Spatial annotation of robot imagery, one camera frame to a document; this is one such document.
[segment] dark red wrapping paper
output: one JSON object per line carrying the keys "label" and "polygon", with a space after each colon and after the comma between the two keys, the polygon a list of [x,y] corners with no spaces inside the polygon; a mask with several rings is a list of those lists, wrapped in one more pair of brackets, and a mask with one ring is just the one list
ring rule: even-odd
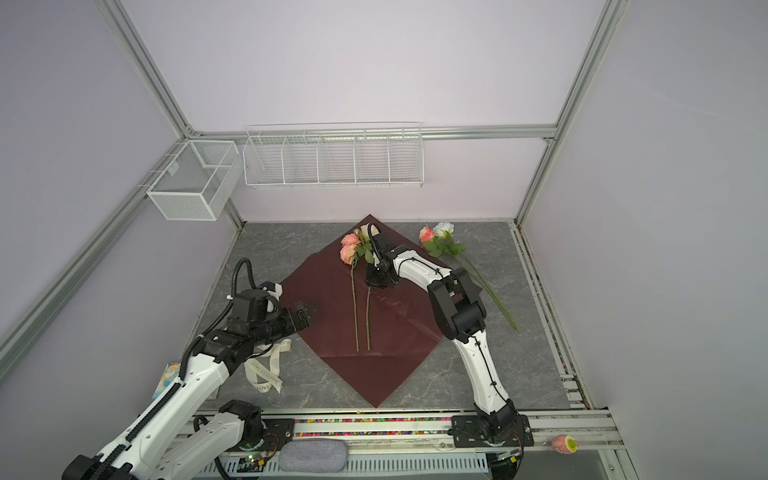
{"label": "dark red wrapping paper", "polygon": [[[379,222],[366,217],[355,228],[373,222],[395,245],[408,245],[423,257],[421,247]],[[366,262],[355,268],[357,331],[349,265],[339,258],[341,239],[307,258],[283,281],[280,302],[297,301],[314,308],[311,325],[300,332],[307,345],[371,405],[378,407],[432,352],[442,338],[424,290],[404,281],[389,289],[371,289],[369,325],[371,350],[366,343]],[[438,265],[445,266],[435,259]]]}

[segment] flower stem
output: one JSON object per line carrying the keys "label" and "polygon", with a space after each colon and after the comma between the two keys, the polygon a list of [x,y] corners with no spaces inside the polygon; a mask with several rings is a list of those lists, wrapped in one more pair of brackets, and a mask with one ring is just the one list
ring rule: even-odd
{"label": "flower stem", "polygon": [[352,305],[355,309],[355,350],[360,351],[360,343],[357,339],[357,300],[355,299],[355,265],[352,264],[352,268],[349,269],[349,278],[352,279]]}
{"label": "flower stem", "polygon": [[502,315],[504,315],[504,318],[507,319],[509,324],[512,325],[512,327],[515,330],[520,331],[520,329],[518,328],[518,324],[515,322],[515,318],[512,317],[512,314],[509,312],[509,310],[507,310],[507,307],[505,307],[504,304],[502,303],[502,301],[498,298],[498,296],[496,295],[496,292],[494,292],[493,289],[491,288],[491,284],[488,283],[488,281],[485,279],[485,277],[483,277],[482,273],[480,273],[480,270],[478,270],[478,267],[476,267],[475,264],[473,264],[471,262],[471,260],[465,254],[460,253],[460,255],[461,255],[461,258],[456,258],[456,257],[454,257],[454,258],[456,258],[457,261],[462,266],[464,266],[464,267],[468,266],[469,267],[467,269],[467,270],[469,270],[469,274],[472,277],[474,277],[475,280],[478,281],[478,283],[480,283],[480,286],[482,286],[483,289],[486,292],[488,292],[488,295],[491,296],[491,298],[493,299],[493,302],[496,304],[498,309],[502,312]]}
{"label": "flower stem", "polygon": [[371,304],[371,287],[368,287],[368,296],[366,297],[366,339],[368,339],[368,350],[371,349],[371,329],[368,325],[368,307]]}

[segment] marble surface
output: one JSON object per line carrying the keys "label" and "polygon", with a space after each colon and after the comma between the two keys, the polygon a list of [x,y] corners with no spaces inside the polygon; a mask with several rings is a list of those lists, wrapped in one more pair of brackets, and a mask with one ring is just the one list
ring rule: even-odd
{"label": "marble surface", "polygon": [[[418,242],[423,223],[388,223],[405,237]],[[198,326],[200,332],[226,306],[234,264],[241,257],[253,263],[257,283],[280,282],[311,253],[322,249],[348,230],[350,223],[248,223],[237,240],[219,279],[214,296]],[[528,281],[503,222],[457,223],[454,235],[468,245],[469,256],[493,285],[499,298],[517,320],[516,332],[483,292],[488,311],[485,319],[488,344],[499,379],[518,409],[567,409],[560,376],[552,357]],[[451,259],[443,259],[450,264]],[[239,288],[247,287],[245,270]],[[280,355],[283,391],[266,393],[248,383],[243,367],[220,387],[215,401],[203,408],[218,408],[241,399],[274,408],[365,408],[371,405],[344,382],[301,340],[291,336],[293,348]],[[382,408],[472,409],[472,386],[456,347],[444,339],[422,365],[381,405]]]}

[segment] cream ribbon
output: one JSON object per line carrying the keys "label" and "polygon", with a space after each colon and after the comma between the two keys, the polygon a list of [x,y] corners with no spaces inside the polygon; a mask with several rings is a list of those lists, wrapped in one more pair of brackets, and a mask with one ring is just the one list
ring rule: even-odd
{"label": "cream ribbon", "polygon": [[[269,392],[272,387],[275,387],[278,393],[283,388],[283,380],[278,376],[280,374],[280,352],[290,351],[290,339],[283,339],[280,343],[275,343],[272,349],[262,355],[248,359],[245,361],[245,376],[248,381],[259,392]],[[266,349],[265,345],[259,345],[262,350]],[[270,358],[270,369],[267,370],[258,359]],[[259,382],[259,377],[266,380],[266,382]]]}

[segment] white wire basket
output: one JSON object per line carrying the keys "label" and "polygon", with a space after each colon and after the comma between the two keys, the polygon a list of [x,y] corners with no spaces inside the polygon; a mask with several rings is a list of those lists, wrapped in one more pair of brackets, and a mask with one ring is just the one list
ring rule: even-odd
{"label": "white wire basket", "polygon": [[235,142],[189,140],[147,195],[168,220],[216,220],[242,174]]}
{"label": "white wire basket", "polygon": [[245,183],[256,189],[424,184],[420,125],[251,133],[243,146]]}

